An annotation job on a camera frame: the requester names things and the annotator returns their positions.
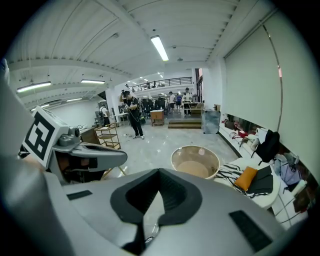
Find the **railing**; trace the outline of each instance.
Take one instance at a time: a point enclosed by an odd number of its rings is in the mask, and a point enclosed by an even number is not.
[[[170,78],[158,81],[148,81],[135,86],[127,86],[131,92],[140,92],[153,88],[167,87],[167,86],[178,86],[178,85],[190,85],[192,83],[192,77],[178,77]]]

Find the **black shirt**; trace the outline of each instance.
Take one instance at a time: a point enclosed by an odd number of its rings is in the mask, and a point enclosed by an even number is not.
[[[129,107],[130,106],[133,106],[133,105],[139,105],[138,104],[138,99],[137,98],[135,98],[135,97],[132,97],[131,99],[123,99],[123,102],[125,103],[125,104],[127,104]],[[136,108],[136,109],[131,109],[131,110],[129,110],[130,112],[131,112],[131,114],[136,118],[136,117],[138,117],[139,116],[139,109],[138,108]]]

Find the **bucket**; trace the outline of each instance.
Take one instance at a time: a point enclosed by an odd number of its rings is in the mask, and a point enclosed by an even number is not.
[[[220,161],[215,153],[205,147],[183,146],[172,153],[171,165],[178,172],[210,180],[217,175]]]

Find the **black and white striped cloth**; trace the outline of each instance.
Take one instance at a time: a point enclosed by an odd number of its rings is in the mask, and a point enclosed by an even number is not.
[[[235,182],[243,172],[244,172],[244,170],[241,169],[239,166],[237,166],[235,164],[226,163],[226,164],[220,166],[219,171],[218,171],[217,175],[215,176],[215,178],[226,180],[235,188],[235,190],[239,191],[241,194],[243,194],[249,198],[254,198],[256,196],[269,195],[268,192],[247,193],[241,187],[237,186],[235,184]]]

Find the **red object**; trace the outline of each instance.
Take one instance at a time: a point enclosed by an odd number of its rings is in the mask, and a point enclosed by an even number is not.
[[[248,133],[246,133],[246,132],[243,131],[243,130],[238,130],[238,135],[239,135],[241,138],[244,138],[244,137],[248,136]]]

